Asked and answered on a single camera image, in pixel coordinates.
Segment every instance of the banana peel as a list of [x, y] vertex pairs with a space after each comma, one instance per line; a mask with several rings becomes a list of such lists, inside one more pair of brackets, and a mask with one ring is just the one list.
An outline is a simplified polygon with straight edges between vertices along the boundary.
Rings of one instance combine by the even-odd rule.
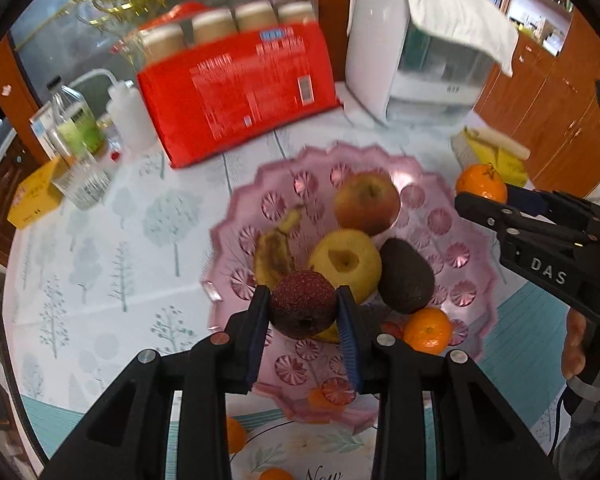
[[289, 248], [288, 234], [300, 223], [303, 209], [302, 206], [296, 206], [289, 210], [274, 229], [258, 238], [253, 257], [258, 285], [266, 285], [269, 290], [273, 290], [285, 274], [296, 270], [296, 263]]
[[327, 330], [323, 330], [318, 335], [314, 335], [311, 339], [322, 341], [323, 343], [336, 343], [340, 342], [340, 336], [338, 336], [338, 326], [334, 322]]

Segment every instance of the wooden cabinet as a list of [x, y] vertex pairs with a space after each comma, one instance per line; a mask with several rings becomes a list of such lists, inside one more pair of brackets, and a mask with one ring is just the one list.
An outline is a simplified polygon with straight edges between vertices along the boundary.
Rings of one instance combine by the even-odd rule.
[[590, 99], [583, 99], [562, 78], [553, 73], [544, 81], [513, 138], [531, 150], [525, 162], [531, 180], [557, 155], [587, 111]]
[[600, 38], [577, 10], [552, 74], [580, 95], [586, 102], [596, 94], [595, 81], [600, 79]]
[[536, 187], [586, 196], [600, 181], [600, 38], [574, 10], [558, 57], [521, 34], [512, 65], [513, 78], [488, 80], [474, 109], [531, 150]]
[[14, 127], [24, 146], [40, 164], [49, 160], [31, 131], [29, 118], [40, 108], [29, 91], [24, 72], [20, 71], [8, 36], [0, 42], [0, 108]]
[[534, 179], [539, 189], [587, 196], [600, 182], [600, 108], [592, 100], [563, 146]]
[[5, 267], [15, 234], [15, 227], [8, 222], [7, 213], [18, 185], [38, 167], [36, 159], [20, 138], [14, 137], [0, 160], [0, 264]]
[[511, 62], [513, 76], [508, 77], [498, 70], [484, 105], [476, 109], [480, 117], [492, 128], [512, 135], [531, 108], [553, 63], [551, 54], [520, 34]]

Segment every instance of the cabinet handle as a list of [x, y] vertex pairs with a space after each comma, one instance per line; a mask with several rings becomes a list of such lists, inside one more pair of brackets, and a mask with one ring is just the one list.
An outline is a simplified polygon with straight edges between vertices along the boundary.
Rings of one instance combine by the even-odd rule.
[[562, 78], [562, 82], [565, 83], [565, 85], [567, 85], [571, 91], [576, 92], [576, 94], [578, 93], [578, 91], [565, 78]]
[[530, 46], [525, 45], [525, 50], [530, 53], [533, 57], [538, 58], [538, 53], [534, 51]]
[[576, 132], [571, 136], [571, 139], [569, 139], [569, 144], [571, 144], [573, 142], [573, 139], [575, 139], [577, 136], [580, 135], [581, 131], [582, 131], [582, 128], [578, 128], [576, 130]]

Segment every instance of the barcode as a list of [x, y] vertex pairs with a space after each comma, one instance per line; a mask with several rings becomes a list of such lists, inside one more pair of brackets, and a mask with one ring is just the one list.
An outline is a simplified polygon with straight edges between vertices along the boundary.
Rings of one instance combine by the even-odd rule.
[[314, 102], [314, 88], [311, 85], [310, 75], [298, 78], [298, 88], [300, 89], [302, 106], [310, 105]]

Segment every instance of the green label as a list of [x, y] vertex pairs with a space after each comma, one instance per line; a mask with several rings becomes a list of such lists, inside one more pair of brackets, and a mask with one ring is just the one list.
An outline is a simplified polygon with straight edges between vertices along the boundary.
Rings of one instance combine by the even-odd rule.
[[58, 132], [77, 155], [84, 152], [85, 146], [95, 153], [104, 142], [104, 134], [96, 126], [96, 119], [88, 108], [80, 108], [70, 120], [58, 126]]

